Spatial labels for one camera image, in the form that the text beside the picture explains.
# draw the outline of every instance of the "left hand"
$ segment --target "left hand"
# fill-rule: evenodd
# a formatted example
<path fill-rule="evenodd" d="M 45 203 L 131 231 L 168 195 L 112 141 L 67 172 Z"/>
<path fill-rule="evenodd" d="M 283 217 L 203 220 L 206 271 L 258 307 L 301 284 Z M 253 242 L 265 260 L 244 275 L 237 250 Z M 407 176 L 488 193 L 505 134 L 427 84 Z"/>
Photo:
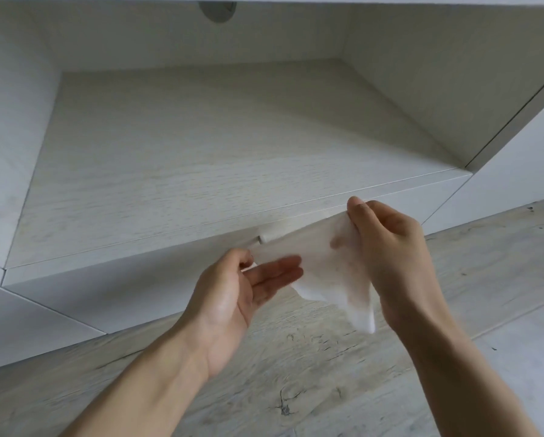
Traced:
<path fill-rule="evenodd" d="M 196 327 L 194 339 L 205 350 L 210 378 L 232 358 L 257 309 L 303 273 L 299 256 L 242 271 L 253 263 L 248 250 L 229 250 L 201 274 L 181 316 Z"/>

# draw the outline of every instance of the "skin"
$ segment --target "skin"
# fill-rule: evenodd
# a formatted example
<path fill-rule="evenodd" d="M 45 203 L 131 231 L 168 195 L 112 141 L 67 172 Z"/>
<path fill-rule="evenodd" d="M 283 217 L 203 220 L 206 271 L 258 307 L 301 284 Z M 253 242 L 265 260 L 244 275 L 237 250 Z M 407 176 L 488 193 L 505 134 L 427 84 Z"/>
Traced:
<path fill-rule="evenodd" d="M 385 320 L 414 362 L 440 433 L 539 436 L 515 394 L 452 318 L 420 224 L 377 201 L 353 197 L 347 209 Z M 61 435 L 170 436 L 203 384 L 238 349 L 258 308 L 303 273 L 298 256 L 245 270 L 252 264 L 249 251 L 232 249 L 207 268 L 179 321 Z"/>

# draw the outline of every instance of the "right hand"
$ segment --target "right hand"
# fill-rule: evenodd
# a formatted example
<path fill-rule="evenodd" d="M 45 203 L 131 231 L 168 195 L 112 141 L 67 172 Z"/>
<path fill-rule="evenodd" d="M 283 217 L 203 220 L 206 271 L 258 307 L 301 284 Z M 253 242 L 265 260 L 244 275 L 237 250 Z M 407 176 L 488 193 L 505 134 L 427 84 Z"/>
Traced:
<path fill-rule="evenodd" d="M 422 227 L 415 219 L 378 201 L 352 197 L 347 211 L 362 240 L 369 277 L 383 315 L 398 335 L 412 334 L 416 322 L 437 327 L 454 321 L 436 279 Z"/>

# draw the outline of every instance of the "floor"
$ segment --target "floor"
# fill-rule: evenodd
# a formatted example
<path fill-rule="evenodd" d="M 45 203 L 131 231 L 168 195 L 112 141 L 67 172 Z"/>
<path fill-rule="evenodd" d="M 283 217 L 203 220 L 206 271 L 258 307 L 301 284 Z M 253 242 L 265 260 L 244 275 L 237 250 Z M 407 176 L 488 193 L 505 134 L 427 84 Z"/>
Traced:
<path fill-rule="evenodd" d="M 544 201 L 428 236 L 452 311 L 544 434 Z M 57 435 L 177 316 L 0 368 L 0 436 Z M 380 313 L 370 336 L 290 288 L 175 436 L 437 435 Z"/>

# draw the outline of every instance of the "forearm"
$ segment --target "forearm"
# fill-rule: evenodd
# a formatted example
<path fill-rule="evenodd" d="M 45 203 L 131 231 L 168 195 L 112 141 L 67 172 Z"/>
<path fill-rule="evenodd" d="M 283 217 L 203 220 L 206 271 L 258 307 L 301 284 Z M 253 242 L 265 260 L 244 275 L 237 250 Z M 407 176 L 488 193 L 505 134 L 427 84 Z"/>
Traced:
<path fill-rule="evenodd" d="M 402 334 L 440 433 L 536 437 L 518 398 L 453 321 L 422 321 Z"/>
<path fill-rule="evenodd" d="M 92 402 L 63 437 L 170 436 L 207 380 L 193 327 L 177 324 Z"/>

